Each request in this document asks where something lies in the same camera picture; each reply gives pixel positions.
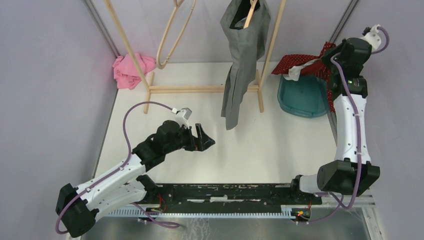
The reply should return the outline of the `red polka dot cloth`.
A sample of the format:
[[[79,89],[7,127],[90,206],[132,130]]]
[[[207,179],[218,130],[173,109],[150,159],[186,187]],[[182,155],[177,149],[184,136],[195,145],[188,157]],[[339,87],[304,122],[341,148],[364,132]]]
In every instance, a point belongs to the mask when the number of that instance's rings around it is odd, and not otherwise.
[[[335,47],[331,42],[326,42],[319,55],[288,54],[282,57],[280,62],[271,72],[273,75],[284,76],[286,80],[298,81],[301,76],[314,75],[326,82],[329,112],[334,112],[332,93],[328,87],[331,71],[321,61],[326,50]]]

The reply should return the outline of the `grey pleated skirt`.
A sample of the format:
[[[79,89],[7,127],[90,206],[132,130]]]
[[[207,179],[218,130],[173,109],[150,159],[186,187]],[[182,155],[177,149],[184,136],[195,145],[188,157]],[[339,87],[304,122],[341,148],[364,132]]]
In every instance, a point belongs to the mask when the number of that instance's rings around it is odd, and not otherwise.
[[[265,0],[256,2],[249,26],[244,28],[250,8],[249,0],[232,0],[220,20],[232,59],[221,107],[226,130],[237,126],[244,94],[256,78],[257,61],[266,52],[271,21],[268,3]]]

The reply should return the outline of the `wooden clothes hanger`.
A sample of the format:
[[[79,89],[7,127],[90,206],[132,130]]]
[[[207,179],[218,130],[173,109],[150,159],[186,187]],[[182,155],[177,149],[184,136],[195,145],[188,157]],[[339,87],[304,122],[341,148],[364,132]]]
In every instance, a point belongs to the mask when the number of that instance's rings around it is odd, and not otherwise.
[[[249,8],[249,11],[247,13],[247,16],[246,16],[246,19],[245,19],[245,22],[244,22],[244,25],[243,25],[243,29],[246,29],[246,28],[249,27],[250,22],[251,22],[252,17],[253,17],[253,14],[255,12],[255,8],[256,8],[258,0],[250,0],[249,2],[250,2],[250,8]]]

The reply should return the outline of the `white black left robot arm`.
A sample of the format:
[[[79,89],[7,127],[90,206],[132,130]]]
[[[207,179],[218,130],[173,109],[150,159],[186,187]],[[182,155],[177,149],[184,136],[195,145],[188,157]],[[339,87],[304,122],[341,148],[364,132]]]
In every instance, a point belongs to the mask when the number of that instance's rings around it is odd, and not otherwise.
[[[64,185],[59,190],[55,207],[56,232],[77,238],[116,209],[141,200],[147,204],[154,202],[158,195],[155,187],[131,181],[164,162],[167,154],[178,150],[203,152],[215,145],[215,140],[204,132],[201,124],[195,124],[195,130],[196,136],[190,126],[164,121],[156,133],[130,150],[128,159],[78,186]]]

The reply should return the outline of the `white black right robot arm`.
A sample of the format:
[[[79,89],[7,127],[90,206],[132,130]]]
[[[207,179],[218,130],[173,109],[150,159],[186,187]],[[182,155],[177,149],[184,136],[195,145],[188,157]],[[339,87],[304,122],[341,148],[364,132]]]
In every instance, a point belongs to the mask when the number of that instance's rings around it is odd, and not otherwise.
[[[367,80],[361,75],[364,64],[380,48],[380,37],[351,37],[327,50],[320,58],[331,71],[330,90],[336,114],[336,153],[316,174],[298,175],[292,180],[289,199],[302,204],[309,194],[338,193],[360,196],[381,175],[372,165],[365,128],[368,97]]]

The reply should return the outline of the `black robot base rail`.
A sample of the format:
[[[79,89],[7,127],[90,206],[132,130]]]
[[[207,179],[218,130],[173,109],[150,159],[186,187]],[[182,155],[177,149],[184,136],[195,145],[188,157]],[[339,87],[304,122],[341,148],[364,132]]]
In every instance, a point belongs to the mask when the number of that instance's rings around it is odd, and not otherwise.
[[[282,206],[321,205],[322,199],[288,183],[159,183],[138,202],[167,214],[271,214]]]

